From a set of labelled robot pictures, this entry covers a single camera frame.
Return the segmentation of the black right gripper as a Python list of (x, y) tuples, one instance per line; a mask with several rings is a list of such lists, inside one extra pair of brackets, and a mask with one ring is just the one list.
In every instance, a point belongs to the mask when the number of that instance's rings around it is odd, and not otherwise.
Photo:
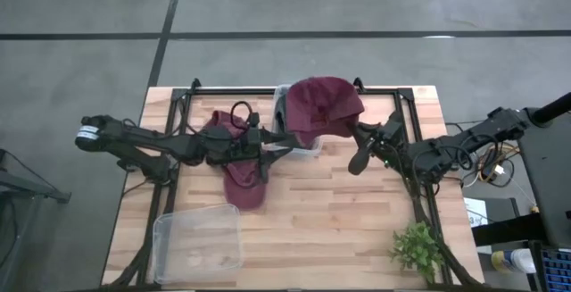
[(368, 124), (358, 121), (352, 126), (360, 137), (373, 137), (373, 155), (380, 160), (404, 160), (407, 157), (408, 138), (402, 131), (394, 133), (377, 131), (380, 124)]

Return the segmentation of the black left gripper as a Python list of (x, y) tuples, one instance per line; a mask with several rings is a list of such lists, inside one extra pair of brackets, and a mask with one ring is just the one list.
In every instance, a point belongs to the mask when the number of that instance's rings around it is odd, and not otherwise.
[(295, 134), (247, 131), (239, 142), (231, 147), (229, 175), (236, 183), (267, 183), (269, 180), (269, 159), (280, 159), (290, 154), (292, 147), (280, 147), (265, 151), (262, 143), (298, 143)]

